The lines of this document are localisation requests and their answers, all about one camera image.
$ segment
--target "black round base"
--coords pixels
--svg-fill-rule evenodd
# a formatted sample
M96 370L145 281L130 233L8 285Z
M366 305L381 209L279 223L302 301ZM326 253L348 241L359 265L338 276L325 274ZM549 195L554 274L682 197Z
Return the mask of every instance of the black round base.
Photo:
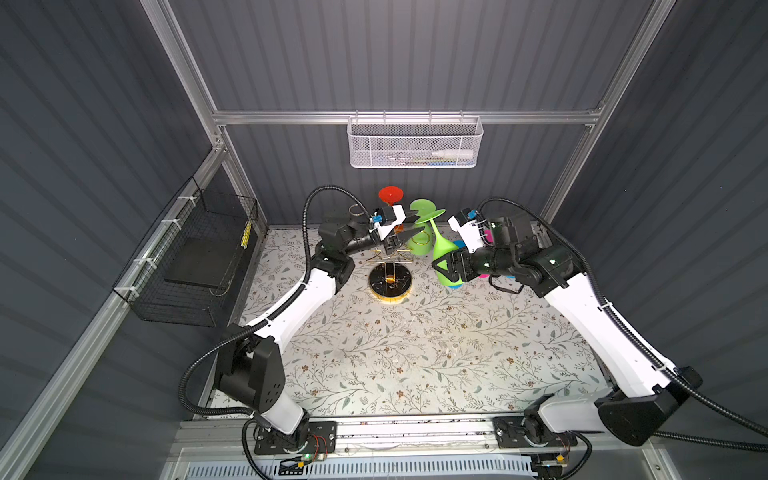
M402 263L382 263L371 270L368 285L381 300L395 302L405 298L411 290L411 272Z

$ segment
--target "red disc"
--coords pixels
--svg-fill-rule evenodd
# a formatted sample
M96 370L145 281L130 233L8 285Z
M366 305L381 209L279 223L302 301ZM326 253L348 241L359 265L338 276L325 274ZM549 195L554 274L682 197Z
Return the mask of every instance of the red disc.
M384 187L379 190L379 198L385 204L392 206L400 200L402 200L402 188L400 187Z

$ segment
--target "floral tablecloth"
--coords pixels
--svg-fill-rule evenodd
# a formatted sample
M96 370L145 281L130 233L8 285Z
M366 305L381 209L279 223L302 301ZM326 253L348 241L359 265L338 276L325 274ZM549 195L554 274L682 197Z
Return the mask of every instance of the floral tablecloth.
M318 240L310 233L313 246ZM371 257L355 255L349 282L283 355L286 392L313 415L519 410L547 393L605 387L589 345L530 289L502 293L481 279L449 289L429 257L416 257L406 265L409 296L382 303L367 285ZM300 230L271 230L240 323L279 299L303 275L303 264ZM214 391L210 405L237 403Z

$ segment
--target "black wire basket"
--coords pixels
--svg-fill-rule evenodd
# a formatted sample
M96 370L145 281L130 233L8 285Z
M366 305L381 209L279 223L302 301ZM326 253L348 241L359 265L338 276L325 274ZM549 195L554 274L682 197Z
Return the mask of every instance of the black wire basket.
M169 224L133 288L114 291L142 320L226 323L250 261L245 253L256 243L257 211L253 198L198 190L175 220L164 220Z

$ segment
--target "gray wall panel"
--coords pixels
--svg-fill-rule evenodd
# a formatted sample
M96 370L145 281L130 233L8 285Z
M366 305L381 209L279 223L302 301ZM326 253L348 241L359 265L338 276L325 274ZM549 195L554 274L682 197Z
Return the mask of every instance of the gray wall panel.
M366 206L380 203L387 185L401 187L406 202L425 197L448 212L476 206L490 195L541 209L584 128L578 125L485 127L478 165L461 169L359 169L349 165L342 125L234 125L228 127L272 225L301 222L306 195L322 184L339 184ZM317 197L310 223L324 211L346 209L341 194Z
M701 391L768 412L768 5L678 2L555 226L608 298ZM665 430L764 439L689 401ZM669 442L683 478L750 475L764 455Z
M172 0L221 110L594 108L650 1Z
M138 2L3 2L0 123L5 443L210 143ZM129 316L28 478L153 478L216 335Z

